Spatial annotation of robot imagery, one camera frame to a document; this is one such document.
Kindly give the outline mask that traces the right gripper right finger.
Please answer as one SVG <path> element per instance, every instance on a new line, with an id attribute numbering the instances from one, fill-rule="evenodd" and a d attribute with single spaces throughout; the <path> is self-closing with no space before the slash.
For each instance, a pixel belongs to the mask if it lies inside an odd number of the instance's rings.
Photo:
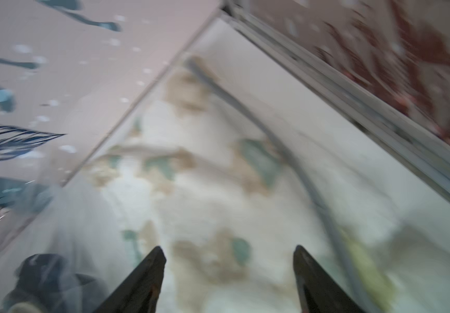
<path id="1" fill-rule="evenodd" d="M 364 313 L 300 245 L 293 253 L 293 270 L 302 313 Z"/>

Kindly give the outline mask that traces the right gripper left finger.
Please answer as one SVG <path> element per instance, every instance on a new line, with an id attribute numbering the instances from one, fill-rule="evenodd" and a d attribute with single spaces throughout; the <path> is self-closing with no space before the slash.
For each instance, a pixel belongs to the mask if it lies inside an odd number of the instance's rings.
<path id="1" fill-rule="evenodd" d="M 166 257 L 154 247 L 96 313 L 155 313 L 164 280 Z"/>

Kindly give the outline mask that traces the clear plastic vacuum bag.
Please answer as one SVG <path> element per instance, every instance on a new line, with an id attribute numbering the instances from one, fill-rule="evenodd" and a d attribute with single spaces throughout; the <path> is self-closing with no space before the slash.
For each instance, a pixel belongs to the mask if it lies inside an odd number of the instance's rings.
<path id="1" fill-rule="evenodd" d="M 0 310 L 15 271 L 34 254 L 65 257 L 77 273 L 104 284 L 106 299 L 132 271 L 112 208 L 85 178 L 64 187 L 28 182 L 0 189 Z"/>

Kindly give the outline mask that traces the white patterned blanket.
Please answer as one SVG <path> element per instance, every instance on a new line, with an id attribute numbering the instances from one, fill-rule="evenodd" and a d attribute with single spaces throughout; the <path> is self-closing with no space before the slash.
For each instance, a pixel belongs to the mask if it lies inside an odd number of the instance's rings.
<path id="1" fill-rule="evenodd" d="M 156 312 L 301 312 L 298 245 L 364 312 L 396 295 L 372 254 L 376 226 L 363 222 L 380 197 L 322 147 L 293 153 L 198 57 L 76 177 L 112 208 L 132 271 L 162 248 Z"/>

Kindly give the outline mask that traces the teal bear print blanket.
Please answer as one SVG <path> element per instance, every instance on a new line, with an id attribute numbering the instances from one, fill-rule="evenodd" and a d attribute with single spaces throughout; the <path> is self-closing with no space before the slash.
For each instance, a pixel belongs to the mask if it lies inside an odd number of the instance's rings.
<path id="1" fill-rule="evenodd" d="M 59 254 L 34 254 L 15 271 L 1 312 L 94 312 L 107 297 L 94 276 L 77 273 Z"/>

